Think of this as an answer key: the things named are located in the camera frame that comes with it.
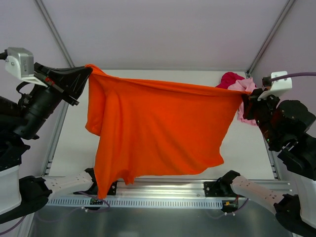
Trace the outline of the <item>magenta t shirt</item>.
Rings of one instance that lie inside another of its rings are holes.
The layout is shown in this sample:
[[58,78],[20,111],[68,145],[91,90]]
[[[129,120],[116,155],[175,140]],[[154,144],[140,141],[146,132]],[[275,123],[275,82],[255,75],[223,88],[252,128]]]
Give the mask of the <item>magenta t shirt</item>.
[[244,77],[233,73],[233,72],[226,72],[221,77],[220,83],[216,86],[217,88],[221,89],[228,89],[229,86],[236,83],[237,80],[243,80]]

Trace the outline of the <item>orange t shirt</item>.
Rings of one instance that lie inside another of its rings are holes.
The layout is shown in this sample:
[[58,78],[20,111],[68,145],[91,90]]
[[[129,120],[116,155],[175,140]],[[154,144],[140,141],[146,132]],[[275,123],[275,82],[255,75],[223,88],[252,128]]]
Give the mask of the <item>orange t shirt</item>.
[[220,147],[244,92],[187,83],[126,79],[92,66],[86,129],[99,136],[98,197],[113,182],[195,175],[224,161]]

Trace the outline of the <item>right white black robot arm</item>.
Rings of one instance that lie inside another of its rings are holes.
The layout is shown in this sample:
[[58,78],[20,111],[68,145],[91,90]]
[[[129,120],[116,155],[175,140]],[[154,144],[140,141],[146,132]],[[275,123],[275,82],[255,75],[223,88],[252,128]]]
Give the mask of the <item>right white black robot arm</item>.
[[269,151],[292,173],[297,194],[282,194],[247,180],[236,171],[219,179],[224,196],[233,193],[249,198],[269,210],[288,231],[302,237],[316,235],[316,139],[307,131],[316,117],[298,100],[275,95],[260,98],[264,90],[243,95],[243,117],[256,121]]

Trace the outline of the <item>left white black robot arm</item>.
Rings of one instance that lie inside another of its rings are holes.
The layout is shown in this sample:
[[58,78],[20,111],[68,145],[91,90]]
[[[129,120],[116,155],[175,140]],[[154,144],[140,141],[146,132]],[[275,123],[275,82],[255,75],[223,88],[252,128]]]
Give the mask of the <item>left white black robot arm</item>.
[[35,77],[44,85],[35,85],[22,94],[18,103],[0,99],[0,222],[24,217],[42,209],[59,196],[79,193],[96,194],[102,182],[93,168],[62,178],[26,176],[19,178],[22,155],[30,149],[24,140],[37,140],[37,132],[60,102],[77,105],[91,67],[66,69],[34,64]]

